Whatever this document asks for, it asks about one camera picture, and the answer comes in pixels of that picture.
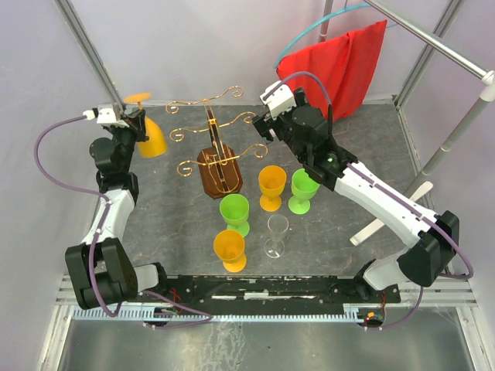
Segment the metal pipe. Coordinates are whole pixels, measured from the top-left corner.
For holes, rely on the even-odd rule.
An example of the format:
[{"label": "metal pipe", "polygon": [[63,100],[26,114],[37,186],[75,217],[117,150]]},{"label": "metal pipe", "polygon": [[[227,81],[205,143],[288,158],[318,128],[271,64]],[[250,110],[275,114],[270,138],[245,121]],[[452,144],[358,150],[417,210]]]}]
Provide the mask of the metal pipe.
[{"label": "metal pipe", "polygon": [[407,29],[410,33],[417,36],[425,43],[428,43],[433,48],[438,50],[441,54],[453,60],[454,62],[459,64],[462,68],[464,68],[468,72],[471,72],[471,74],[478,77],[479,79],[483,79],[485,75],[488,73],[488,70],[482,68],[481,66],[478,66],[473,61],[468,60],[466,57],[462,56],[454,49],[452,49],[449,45],[446,44],[445,41],[440,39],[438,36],[433,35],[431,32],[424,30],[413,20],[398,14],[397,11],[392,7],[383,4],[378,0],[364,0],[364,1],[369,5],[371,5],[373,8],[375,8],[376,10],[378,10],[379,12],[386,15],[388,18],[396,21],[396,23]]},{"label": "metal pipe", "polygon": [[[323,17],[332,12],[332,7],[333,7],[333,0],[326,0],[325,10],[323,10]],[[322,26],[319,29],[318,43],[321,43],[326,40],[326,32],[328,31],[328,22],[329,21],[325,21],[324,23],[322,23]]]},{"label": "metal pipe", "polygon": [[97,53],[94,45],[91,43],[89,37],[87,37],[86,31],[84,30],[83,24],[77,16],[76,10],[74,9],[70,0],[55,0],[60,12],[65,18],[67,25],[69,25],[72,33],[77,39],[80,48],[83,50],[87,57],[90,65],[93,67],[98,79],[103,84],[105,91],[108,96],[118,105],[118,107],[123,110],[124,102],[121,96],[115,89],[114,84],[111,81],[108,72],[106,71],[100,56]]},{"label": "metal pipe", "polygon": [[488,104],[490,104],[490,102],[478,98],[469,111],[464,115],[463,119],[457,124],[456,128],[452,131],[452,133],[450,133],[449,137],[429,159],[425,167],[416,175],[415,179],[404,193],[406,197],[410,198],[416,189],[428,180],[436,166],[443,160],[444,157],[447,156],[454,144],[457,143],[457,141],[469,129],[471,124],[478,118]]},{"label": "metal pipe", "polygon": [[[459,10],[462,8],[463,4],[466,0],[450,0],[449,4],[445,7],[444,12],[440,16],[438,23],[433,29],[433,34],[442,38],[447,31],[449,30],[450,25],[453,20],[456,18]],[[414,90],[416,84],[418,83],[420,77],[425,71],[426,66],[429,61],[433,57],[433,53],[435,50],[429,45],[426,44],[418,59],[416,60],[415,66],[412,67],[411,72],[407,79],[405,79],[404,86],[402,87],[401,92],[395,98],[395,105],[399,107],[403,107],[405,102],[411,96],[412,91]]]}]

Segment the floor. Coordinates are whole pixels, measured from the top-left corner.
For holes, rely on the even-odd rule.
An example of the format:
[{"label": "floor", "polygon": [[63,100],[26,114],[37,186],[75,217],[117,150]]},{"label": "floor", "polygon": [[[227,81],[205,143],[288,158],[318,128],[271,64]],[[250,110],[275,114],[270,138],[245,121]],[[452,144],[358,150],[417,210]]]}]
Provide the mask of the floor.
[{"label": "floor", "polygon": [[[406,309],[389,309],[392,321]],[[474,371],[454,308],[405,326],[218,322],[152,331],[135,322],[72,321],[59,371]]]},{"label": "floor", "polygon": [[[260,110],[260,106],[213,107],[220,124],[243,111]],[[181,161],[196,159],[201,149],[210,146],[209,135],[186,133],[180,143],[169,138],[174,128],[205,128],[205,110],[181,107],[179,113],[172,115],[163,107],[150,107],[147,114],[166,134],[169,150],[158,158],[133,158],[131,170],[138,176],[140,194],[125,229],[124,247],[134,265],[159,261],[167,274],[226,274],[213,252],[213,239],[226,226],[219,212],[220,199],[211,199],[204,193],[196,166],[189,177],[176,171]],[[333,132],[341,146],[389,185],[399,191],[406,188],[414,171],[393,105],[364,105],[352,117],[334,125]],[[236,153],[263,142],[256,130],[242,120],[222,128],[221,135]],[[249,154],[238,161],[244,180],[241,194],[247,197],[251,208],[251,232],[245,239],[247,265],[242,274],[352,275],[368,261],[403,247],[388,228],[363,245],[353,246],[349,238],[373,217],[328,189],[320,188],[307,214],[291,213],[287,206],[290,178],[301,166],[283,143],[275,140],[268,147],[269,153],[262,159]],[[266,256],[263,250],[271,214],[259,206],[258,173],[267,165],[279,165],[288,174],[278,213],[287,216],[290,231],[285,239],[285,253],[278,259]]]}]

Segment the glass base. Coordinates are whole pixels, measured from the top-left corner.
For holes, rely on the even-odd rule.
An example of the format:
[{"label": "glass base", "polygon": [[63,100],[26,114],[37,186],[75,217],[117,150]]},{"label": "glass base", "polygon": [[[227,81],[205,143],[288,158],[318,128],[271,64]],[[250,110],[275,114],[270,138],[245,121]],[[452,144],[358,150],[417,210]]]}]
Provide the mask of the glass base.
[{"label": "glass base", "polygon": [[308,199],[300,200],[296,197],[291,197],[288,201],[288,208],[294,213],[298,215],[306,214],[311,207],[311,203]]},{"label": "glass base", "polygon": [[240,272],[246,267],[246,263],[248,262],[248,259],[246,259],[246,255],[244,255],[239,261],[236,261],[235,263],[225,263],[224,262],[224,268],[227,269],[231,273],[237,273]]},{"label": "glass base", "polygon": [[282,199],[280,198],[280,196],[269,198],[263,195],[260,197],[260,206],[264,211],[273,213],[274,211],[280,209],[281,205]]},{"label": "glass base", "polygon": [[267,240],[265,242],[265,253],[274,259],[284,254],[285,245],[282,241]]},{"label": "glass base", "polygon": [[231,226],[229,224],[227,224],[227,229],[228,230],[236,230],[237,232],[239,232],[241,234],[242,237],[246,237],[249,233],[249,223],[246,222],[244,224],[242,224],[241,226]]}]

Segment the gray table surface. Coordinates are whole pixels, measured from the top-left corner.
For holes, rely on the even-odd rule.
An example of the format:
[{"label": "gray table surface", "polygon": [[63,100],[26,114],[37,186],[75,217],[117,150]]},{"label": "gray table surface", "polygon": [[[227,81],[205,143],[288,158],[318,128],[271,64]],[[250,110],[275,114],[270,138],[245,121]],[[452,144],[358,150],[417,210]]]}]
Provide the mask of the gray table surface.
[{"label": "gray table surface", "polygon": [[[243,111],[258,113],[261,107],[214,106],[213,111],[221,124]],[[186,178],[176,172],[181,161],[196,159],[200,150],[210,145],[209,135],[186,133],[180,143],[169,138],[173,128],[205,128],[205,110],[181,107],[178,114],[171,115],[163,107],[150,107],[147,114],[162,128],[169,150],[158,158],[144,159],[136,154],[133,159],[131,170],[138,176],[140,194],[125,229],[124,247],[134,265],[158,261],[168,274],[227,274],[213,252],[213,239],[226,226],[219,212],[220,199],[211,199],[203,192],[196,166]],[[352,117],[337,121],[333,132],[341,146],[389,185],[402,191],[412,180],[412,161],[393,105],[364,105]],[[236,153],[263,142],[254,127],[243,121],[222,128],[221,135]],[[349,239],[373,220],[372,215],[323,187],[307,214],[291,213],[287,206],[290,179],[301,166],[283,143],[275,140],[268,147],[265,158],[246,155],[238,161],[244,180],[241,194],[251,208],[251,232],[245,239],[247,265],[242,274],[351,275],[369,260],[403,247],[388,228],[361,246],[353,246]],[[271,259],[263,250],[271,213],[259,206],[258,174],[267,165],[279,165],[288,174],[277,213],[287,216],[291,229],[285,239],[285,253],[278,259]]]}]

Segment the yellow cup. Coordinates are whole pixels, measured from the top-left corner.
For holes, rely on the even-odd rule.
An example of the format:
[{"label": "yellow cup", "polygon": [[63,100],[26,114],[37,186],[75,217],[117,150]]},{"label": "yellow cup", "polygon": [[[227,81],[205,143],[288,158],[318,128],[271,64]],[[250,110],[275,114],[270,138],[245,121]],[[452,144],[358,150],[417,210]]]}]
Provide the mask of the yellow cup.
[{"label": "yellow cup", "polygon": [[[142,110],[142,101],[148,100],[151,96],[150,93],[134,94],[125,98],[124,102],[131,104],[137,103],[138,108]],[[145,131],[148,140],[138,142],[138,150],[142,157],[156,157],[167,152],[167,143],[162,130],[158,124],[149,117],[145,117]]]},{"label": "yellow cup", "polygon": [[232,273],[240,272],[246,266],[244,247],[244,238],[236,230],[223,230],[213,242],[215,254],[224,262],[225,269]]},{"label": "yellow cup", "polygon": [[260,206],[265,211],[277,211],[282,205],[280,195],[284,191],[287,174],[280,166],[269,165],[260,171],[258,182],[261,193]]}]

